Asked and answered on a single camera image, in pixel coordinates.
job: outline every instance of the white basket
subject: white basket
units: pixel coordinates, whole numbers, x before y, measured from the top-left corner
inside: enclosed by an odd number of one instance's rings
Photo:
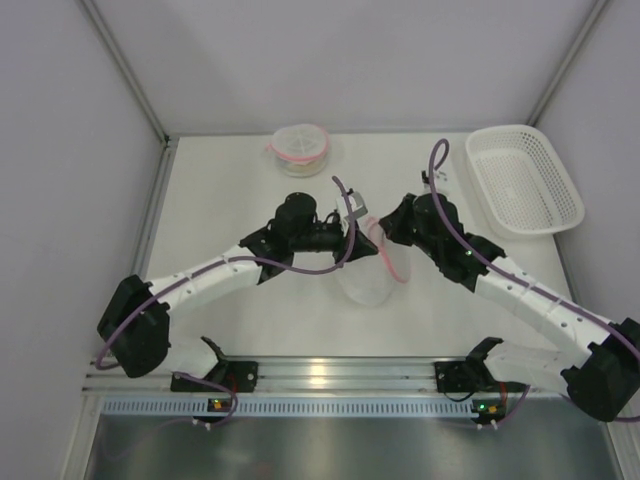
[[[584,204],[547,137],[526,125],[467,138],[471,181],[491,227],[504,238],[548,235],[578,225]]]

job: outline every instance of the purple cable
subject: purple cable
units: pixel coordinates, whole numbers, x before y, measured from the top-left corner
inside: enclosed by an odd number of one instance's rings
[[[227,387],[224,387],[224,386],[219,385],[217,383],[208,382],[207,380],[201,380],[199,378],[193,377],[193,376],[189,375],[188,373],[175,372],[175,374],[179,375],[180,377],[182,377],[182,378],[184,378],[186,380],[190,380],[190,381],[192,381],[194,383],[199,383],[201,385],[206,385],[207,387],[211,387],[211,388],[214,388],[215,390],[218,390],[220,392],[224,392],[224,393],[228,394],[231,397],[231,408],[229,409],[229,412],[227,413],[227,415],[225,417],[222,418],[222,420],[220,420],[220,421],[218,421],[218,422],[216,422],[214,424],[209,424],[209,425],[213,425],[215,428],[218,428],[218,427],[221,427],[222,425],[224,425],[225,423],[228,423],[231,420],[231,417],[233,416],[233,414],[238,409],[238,396],[235,394],[235,392],[233,392],[233,391],[229,390]],[[107,447],[105,445],[105,435],[103,435],[102,436],[102,440],[101,440],[102,454],[110,462],[117,462],[118,460],[122,460],[124,457],[126,457],[129,454],[131,454],[131,452],[133,452],[136,448],[138,448],[144,442],[149,440],[151,437],[153,437],[155,434],[157,434],[163,428],[168,427],[170,425],[175,425],[175,424],[178,424],[178,423],[187,423],[187,422],[193,424],[194,423],[194,419],[185,418],[185,417],[172,418],[171,420],[167,420],[166,422],[163,422],[160,425],[156,425],[151,430],[149,430],[147,433],[145,433],[142,437],[140,437],[138,440],[136,440],[133,444],[129,445],[127,448],[125,448],[122,452],[118,453],[117,455],[111,455],[109,452],[107,452]],[[197,424],[202,424],[204,426],[207,425],[205,422],[200,422],[198,420],[195,420],[195,424],[196,425]]]
[[[289,270],[290,272],[294,272],[294,273],[301,273],[304,275],[324,275],[326,273],[331,273],[336,271],[339,268],[342,268],[344,264],[347,263],[347,260],[349,259],[349,257],[351,257],[351,253],[353,252],[353,247],[356,241],[356,219],[353,216],[351,202],[349,201],[349,194],[347,193],[347,190],[344,187],[343,183],[340,181],[338,177],[335,177],[335,176],[331,177],[331,180],[333,180],[335,184],[338,186],[338,188],[340,189],[340,194],[342,195],[342,198],[345,200],[347,214],[349,217],[349,243],[347,245],[347,251],[345,252],[344,256],[340,259],[340,261],[337,262],[335,265],[322,270],[309,270],[306,268],[294,267],[292,265],[285,265],[284,263],[276,262],[275,260],[270,260],[268,258],[251,257],[248,255],[243,255],[238,257],[231,257],[226,260],[218,260],[209,265],[205,265],[200,270],[197,270],[196,272],[194,272],[193,275],[191,275],[191,279],[197,278],[201,275],[204,275],[207,272],[210,272],[214,268],[217,268],[221,265],[225,265],[226,263],[231,263],[231,262],[255,262],[255,263],[260,263],[262,265],[272,265],[274,267],[282,268],[284,270]],[[129,316],[124,319],[124,321],[118,326],[118,328],[115,329],[115,331],[107,339],[107,341],[103,345],[100,352],[98,352],[98,356],[96,357],[96,362],[95,362],[96,370],[111,370],[113,368],[119,367],[120,364],[118,363],[113,365],[102,365],[102,361],[104,360],[104,357],[106,356],[107,352],[113,346],[114,342],[120,336],[120,334],[129,326],[131,322],[134,321],[134,319],[138,315],[140,315],[140,313],[144,311],[145,308],[147,308],[153,302],[164,297],[168,293],[171,293],[178,287],[181,287],[182,285],[187,283],[189,280],[190,279],[186,277],[181,278],[180,280],[177,280],[175,283],[172,283],[171,285],[164,288],[163,290],[161,290],[151,298],[142,302],[133,312],[131,312]]]
[[[536,285],[531,285],[529,284],[529,282],[526,282],[525,280],[522,280],[518,277],[516,277],[515,275],[513,275],[512,273],[507,272],[506,270],[493,265],[489,260],[487,260],[486,258],[484,258],[480,252],[478,252],[475,248],[473,248],[463,237],[462,235],[460,235],[456,229],[454,228],[454,226],[451,224],[451,222],[449,221],[449,219],[447,218],[447,214],[444,211],[444,208],[442,208],[442,203],[440,202],[440,198],[438,197],[438,191],[436,190],[436,185],[435,182],[433,181],[433,179],[435,178],[435,165],[436,165],[436,154],[438,153],[438,150],[440,149],[440,146],[444,145],[445,146],[445,156],[443,156],[443,158],[440,160],[440,162],[438,163],[438,166],[442,165],[442,163],[444,162],[444,160],[446,159],[446,154],[449,152],[449,141],[446,138],[441,138],[440,140],[438,140],[436,142],[436,144],[434,145],[433,149],[431,150],[431,155],[429,156],[429,189],[431,190],[431,196],[433,197],[433,203],[435,204],[436,210],[438,211],[438,215],[440,216],[440,219],[442,220],[442,223],[444,223],[445,227],[447,228],[447,230],[449,231],[449,233],[453,236],[453,238],[456,239],[456,241],[462,245],[466,250],[468,250],[469,252],[472,253],[472,255],[476,258],[476,260],[478,260],[480,263],[482,263],[484,266],[486,266],[487,268],[493,270],[494,272],[502,275],[503,277],[505,277],[506,279],[517,283],[518,285],[524,287],[524,288],[529,288],[532,291],[536,292],[539,295],[542,295],[544,298],[551,300],[552,302],[558,302],[560,305],[562,305],[564,308],[566,308],[567,310],[569,310],[572,313],[575,313],[576,315],[586,318],[587,320],[595,323],[596,325],[598,325],[600,328],[602,328],[603,330],[605,330],[607,333],[609,333],[610,335],[612,335],[616,340],[618,340],[622,345],[624,345],[627,350],[629,350],[631,352],[631,354],[636,358],[636,360],[638,360],[640,362],[640,351],[638,351],[638,349],[629,341],[627,340],[620,332],[618,332],[616,329],[614,329],[613,327],[607,325],[605,322],[603,322],[602,320],[600,320],[598,317],[596,317],[595,315],[593,315],[591,312],[577,306],[574,304],[571,304],[569,302],[567,302],[566,300],[563,300],[561,298],[559,298],[558,296],[554,295],[553,293],[547,292],[546,290],[536,286]],[[514,407],[514,410],[519,409],[521,403],[524,401],[524,399],[526,398],[526,395],[523,395],[522,398],[518,401],[518,403],[516,404],[516,406]],[[507,415],[502,421],[504,422],[504,420],[506,420],[507,418],[509,418],[509,415]],[[620,421],[620,422],[625,422],[625,423],[635,423],[635,422],[640,422],[640,416],[638,417],[630,417],[630,418],[620,418],[620,419],[616,419],[615,421]]]

